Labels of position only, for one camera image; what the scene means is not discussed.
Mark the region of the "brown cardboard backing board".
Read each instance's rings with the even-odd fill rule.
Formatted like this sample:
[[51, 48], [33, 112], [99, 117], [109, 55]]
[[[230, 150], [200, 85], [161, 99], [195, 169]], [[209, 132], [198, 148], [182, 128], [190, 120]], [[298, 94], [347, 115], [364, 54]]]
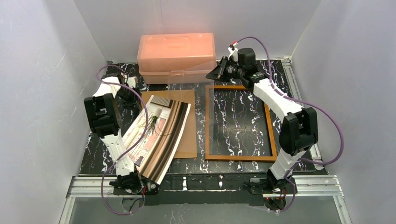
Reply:
[[191, 105], [181, 140], [174, 155], [174, 159], [196, 158], [197, 132], [196, 132], [196, 112], [195, 112], [195, 91], [194, 90], [143, 91], [141, 94], [143, 101], [145, 103], [148, 102], [148, 100], [152, 95], [178, 100]]

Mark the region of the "clear acrylic sheet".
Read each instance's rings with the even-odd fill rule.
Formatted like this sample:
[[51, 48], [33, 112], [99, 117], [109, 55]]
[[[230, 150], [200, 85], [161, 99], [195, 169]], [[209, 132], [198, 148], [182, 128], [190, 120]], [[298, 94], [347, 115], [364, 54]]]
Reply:
[[189, 114], [186, 118], [184, 131], [175, 152], [175, 159], [197, 157], [197, 118], [196, 109], [201, 97], [205, 96], [205, 87], [213, 83], [206, 75], [216, 67], [216, 60], [209, 62], [182, 63], [170, 65], [168, 77], [168, 96], [172, 99], [188, 103]]

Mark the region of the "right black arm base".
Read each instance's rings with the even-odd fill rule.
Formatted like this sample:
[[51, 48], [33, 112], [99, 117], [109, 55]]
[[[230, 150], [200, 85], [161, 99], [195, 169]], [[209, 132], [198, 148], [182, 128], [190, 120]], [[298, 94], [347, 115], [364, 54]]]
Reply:
[[286, 194], [293, 193], [293, 190], [297, 192], [296, 186], [292, 186], [292, 184], [285, 180], [275, 180], [275, 182], [271, 181], [267, 177], [253, 177], [247, 182], [247, 185], [250, 187], [250, 192], [254, 195], [257, 194]]

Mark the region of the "brown wooden picture frame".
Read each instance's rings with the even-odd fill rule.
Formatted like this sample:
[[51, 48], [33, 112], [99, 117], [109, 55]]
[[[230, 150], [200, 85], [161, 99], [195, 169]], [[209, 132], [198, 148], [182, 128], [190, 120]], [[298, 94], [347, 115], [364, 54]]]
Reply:
[[212, 90], [240, 90], [246, 88], [242, 85], [207, 85], [205, 87], [205, 160], [207, 161], [258, 161], [258, 162], [275, 162], [277, 157], [276, 141], [273, 134], [272, 122], [270, 118], [269, 107], [264, 104], [266, 115], [266, 127], [269, 136], [269, 146], [271, 156], [243, 156], [243, 155], [214, 155], [210, 154], [210, 109], [213, 107], [210, 103]]

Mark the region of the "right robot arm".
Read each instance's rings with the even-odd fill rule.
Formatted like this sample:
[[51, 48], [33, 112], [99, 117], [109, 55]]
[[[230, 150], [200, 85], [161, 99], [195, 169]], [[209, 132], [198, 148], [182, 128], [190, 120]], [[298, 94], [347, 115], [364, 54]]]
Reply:
[[317, 112], [304, 108], [290, 99], [272, 81], [272, 75], [259, 71], [252, 48], [229, 46], [229, 55], [221, 58], [206, 78], [229, 82], [238, 79], [254, 96], [262, 100], [280, 119], [279, 143], [281, 146], [274, 164], [267, 172], [267, 182], [273, 184], [286, 180], [294, 165], [318, 141]]

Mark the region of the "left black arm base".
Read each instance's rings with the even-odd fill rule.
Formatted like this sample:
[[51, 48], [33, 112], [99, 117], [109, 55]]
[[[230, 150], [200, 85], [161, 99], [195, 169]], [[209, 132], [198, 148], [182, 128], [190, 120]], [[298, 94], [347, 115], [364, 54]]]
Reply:
[[149, 179], [143, 178], [141, 181], [134, 183], [133, 185], [127, 187], [115, 187], [113, 189], [114, 195], [141, 195], [141, 196], [148, 196], [148, 195], [157, 195], [160, 189], [160, 185], [151, 181]]

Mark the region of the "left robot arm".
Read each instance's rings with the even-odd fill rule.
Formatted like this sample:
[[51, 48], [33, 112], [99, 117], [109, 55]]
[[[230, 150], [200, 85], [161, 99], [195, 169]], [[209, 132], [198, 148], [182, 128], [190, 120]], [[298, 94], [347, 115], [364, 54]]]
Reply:
[[121, 114], [115, 96], [121, 90], [119, 85], [124, 82], [118, 77], [106, 77], [103, 81], [91, 97], [84, 99], [84, 106], [91, 132], [105, 144], [115, 163], [117, 181], [112, 182], [112, 185], [121, 188], [139, 181], [131, 158], [128, 155], [119, 158], [127, 148], [122, 139]]

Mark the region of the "window and plant photo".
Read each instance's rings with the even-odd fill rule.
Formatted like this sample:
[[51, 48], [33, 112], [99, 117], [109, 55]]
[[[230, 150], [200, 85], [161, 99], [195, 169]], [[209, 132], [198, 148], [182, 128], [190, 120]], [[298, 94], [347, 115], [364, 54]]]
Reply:
[[161, 184], [181, 140], [190, 105], [152, 95], [123, 136], [139, 173]]

